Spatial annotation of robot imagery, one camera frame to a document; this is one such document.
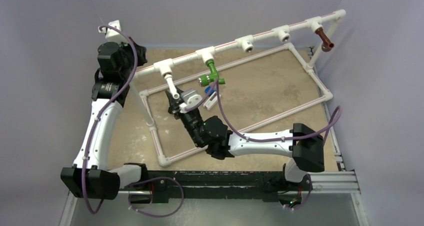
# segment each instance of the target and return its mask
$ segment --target green valve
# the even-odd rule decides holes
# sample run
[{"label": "green valve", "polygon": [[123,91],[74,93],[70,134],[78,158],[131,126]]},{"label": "green valve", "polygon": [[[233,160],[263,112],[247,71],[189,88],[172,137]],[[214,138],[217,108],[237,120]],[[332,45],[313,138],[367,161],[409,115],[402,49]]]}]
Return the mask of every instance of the green valve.
[{"label": "green valve", "polygon": [[203,74],[198,78],[199,85],[202,87],[208,86],[210,83],[218,79],[218,84],[224,85],[225,79],[220,78],[220,74],[218,73],[217,69],[215,68],[215,62],[213,59],[209,59],[206,61],[205,65],[209,68],[210,74],[206,75]]}]

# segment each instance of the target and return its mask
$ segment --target blue object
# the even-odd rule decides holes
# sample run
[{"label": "blue object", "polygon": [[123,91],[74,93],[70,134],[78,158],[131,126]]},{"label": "blue object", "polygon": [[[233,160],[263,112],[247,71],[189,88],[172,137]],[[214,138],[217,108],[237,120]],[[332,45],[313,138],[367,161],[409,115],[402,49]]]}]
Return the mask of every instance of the blue object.
[{"label": "blue object", "polygon": [[209,90],[211,90],[211,86],[208,86],[207,88],[204,89],[204,93],[205,94],[213,94],[215,92],[215,89],[212,89],[212,91],[209,93]]}]

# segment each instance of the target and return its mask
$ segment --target beige tabletop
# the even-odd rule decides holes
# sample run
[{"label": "beige tabletop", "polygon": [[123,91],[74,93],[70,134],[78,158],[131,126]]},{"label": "beige tabletop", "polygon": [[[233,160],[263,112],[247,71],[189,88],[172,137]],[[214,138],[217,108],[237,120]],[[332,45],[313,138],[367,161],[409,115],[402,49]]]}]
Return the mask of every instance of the beige tabletop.
[{"label": "beige tabletop", "polygon": [[[148,50],[149,63],[145,66],[190,54],[193,51],[193,49]],[[309,61],[306,51],[300,51],[300,54],[307,62]],[[229,50],[215,56],[215,65],[218,67],[246,56],[247,54],[241,50]],[[178,65],[173,68],[174,80],[205,70],[208,68],[200,60]],[[226,69],[220,73],[220,77],[226,81],[225,86],[220,87],[222,106],[236,129],[242,129],[319,97],[316,84],[288,50]],[[140,78],[135,85],[142,91],[164,83],[159,73],[155,73]],[[194,88],[203,93],[203,88],[196,80],[179,87],[183,91]],[[192,149],[194,144],[183,123],[167,113],[169,103],[165,92],[150,95],[148,103],[156,122],[164,155],[171,157]],[[200,113],[203,120],[217,115],[224,122],[218,105],[211,111],[201,108]],[[327,119],[322,105],[318,104],[251,133],[291,129],[293,123],[303,123],[314,130],[319,130],[327,125]],[[338,171],[331,140],[325,143],[324,160],[326,171]],[[149,170],[280,171],[283,164],[288,161],[288,157],[265,154],[217,160],[202,151],[162,168],[157,162],[157,153],[149,128],[131,94],[128,94],[123,112],[117,120],[109,150],[110,169],[118,168],[124,163],[145,163]]]}]

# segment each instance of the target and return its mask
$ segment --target brown faucet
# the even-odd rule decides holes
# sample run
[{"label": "brown faucet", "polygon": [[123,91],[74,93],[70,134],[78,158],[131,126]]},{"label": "brown faucet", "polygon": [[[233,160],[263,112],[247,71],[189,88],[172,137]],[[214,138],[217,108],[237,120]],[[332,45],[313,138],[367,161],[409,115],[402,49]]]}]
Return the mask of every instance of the brown faucet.
[{"label": "brown faucet", "polygon": [[334,48],[334,43],[330,41],[330,39],[327,37],[322,27],[315,30],[315,34],[317,34],[322,40],[322,44],[321,44],[322,51],[329,52],[332,48]]}]

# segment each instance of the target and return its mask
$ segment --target brown pipe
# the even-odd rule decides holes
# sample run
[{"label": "brown pipe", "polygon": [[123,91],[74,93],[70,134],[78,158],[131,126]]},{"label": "brown pipe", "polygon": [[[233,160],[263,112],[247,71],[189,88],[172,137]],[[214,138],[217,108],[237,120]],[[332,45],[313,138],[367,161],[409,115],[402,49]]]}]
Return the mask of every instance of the brown pipe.
[{"label": "brown pipe", "polygon": [[330,39],[327,37],[322,27],[315,30],[315,34],[317,34],[322,40],[322,44],[321,44],[322,51],[329,52],[332,48],[334,48],[334,43],[330,41]]}]

